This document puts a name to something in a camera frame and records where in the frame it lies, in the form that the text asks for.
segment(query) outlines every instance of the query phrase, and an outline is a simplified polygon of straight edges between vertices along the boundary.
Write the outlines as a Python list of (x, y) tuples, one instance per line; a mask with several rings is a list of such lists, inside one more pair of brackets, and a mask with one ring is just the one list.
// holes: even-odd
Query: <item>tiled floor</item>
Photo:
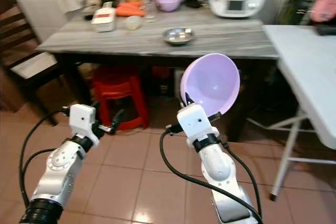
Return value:
[[(141, 131), (106, 135), (92, 149), (77, 177), (75, 189), (60, 223), (71, 224), (204, 224), (217, 223), (210, 191), (187, 183), (166, 168), (159, 152), (163, 126), (175, 122), (174, 100), (150, 103), (151, 125)], [(70, 136), (67, 119), (57, 117), (56, 127), (43, 124), (32, 136), (27, 153), (57, 147)], [(17, 166), (21, 144), (38, 120), (25, 105), (16, 114), (1, 113), (0, 223), (18, 223), (24, 212)], [(219, 130), (225, 129), (216, 122)], [(268, 199), (287, 134), (265, 132), (250, 124), (240, 143), (231, 143), (251, 168), (259, 184), (265, 224), (332, 224), (336, 221), (335, 167), (293, 164), (276, 202)], [(168, 137), (167, 156), (180, 171), (202, 179), (200, 160), (187, 147), (185, 137)], [(336, 159), (335, 151), (324, 148), (315, 136), (301, 135), (296, 156)], [(26, 177), (31, 194), (45, 169), (46, 155), (33, 160)], [(237, 179), (255, 206), (253, 187), (246, 172), (237, 165)]]

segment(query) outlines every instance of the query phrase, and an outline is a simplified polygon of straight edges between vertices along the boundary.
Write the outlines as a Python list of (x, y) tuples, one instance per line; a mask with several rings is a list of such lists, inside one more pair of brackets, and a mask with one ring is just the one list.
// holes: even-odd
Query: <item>chair seat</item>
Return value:
[(56, 63), (57, 61), (53, 55), (47, 52), (42, 52), (39, 55), (12, 67), (11, 70), (22, 78), (29, 79), (47, 68), (50, 68)]

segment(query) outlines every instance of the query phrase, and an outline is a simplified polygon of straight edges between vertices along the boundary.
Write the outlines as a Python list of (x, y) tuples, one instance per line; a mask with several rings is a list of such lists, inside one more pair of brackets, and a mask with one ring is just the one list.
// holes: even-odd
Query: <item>table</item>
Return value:
[(285, 120), (292, 127), (271, 192), (271, 199), (275, 200), (290, 161), (336, 164), (290, 157), (300, 122), (306, 118), (322, 144), (336, 150), (336, 36), (319, 36), (312, 26), (270, 25), (264, 30), (279, 52), (278, 68), (300, 104), (298, 115)]
[[(162, 40), (162, 33), (172, 27), (192, 28), (196, 39), (187, 45), (172, 47)], [(223, 53), (250, 76), (228, 127), (231, 141), (238, 139), (247, 114), (258, 101), (262, 82), (278, 58), (261, 21), (222, 19), (209, 9), (187, 7), (172, 13), (158, 13), (156, 22), (143, 23), (135, 31), (127, 31), (124, 18), (118, 18), (116, 30), (96, 33), (89, 22), (77, 16), (37, 50), (56, 57), (76, 99), (85, 104), (91, 102), (91, 97), (76, 62), (186, 67), (205, 54)]]

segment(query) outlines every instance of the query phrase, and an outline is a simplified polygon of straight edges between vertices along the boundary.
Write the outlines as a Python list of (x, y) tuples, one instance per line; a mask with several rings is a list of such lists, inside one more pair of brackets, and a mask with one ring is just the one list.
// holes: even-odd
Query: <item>black table leg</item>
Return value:
[(246, 118), (256, 107), (264, 88), (264, 80), (269, 73), (271, 66), (275, 64), (272, 60), (250, 60), (249, 81), (239, 97), (239, 102), (233, 108), (232, 116), (227, 127), (227, 137), (231, 142), (237, 142), (243, 130)]
[(61, 72), (64, 74), (71, 91), (79, 103), (91, 105), (91, 95), (84, 78), (69, 55), (54, 54)]

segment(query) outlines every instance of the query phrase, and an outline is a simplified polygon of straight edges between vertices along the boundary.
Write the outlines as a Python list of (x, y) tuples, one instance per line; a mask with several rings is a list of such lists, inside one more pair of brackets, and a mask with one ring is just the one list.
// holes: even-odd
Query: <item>glass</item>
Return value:
[(147, 22), (156, 21), (156, 12), (157, 12), (156, 0), (146, 0), (145, 11), (146, 11), (145, 19)]

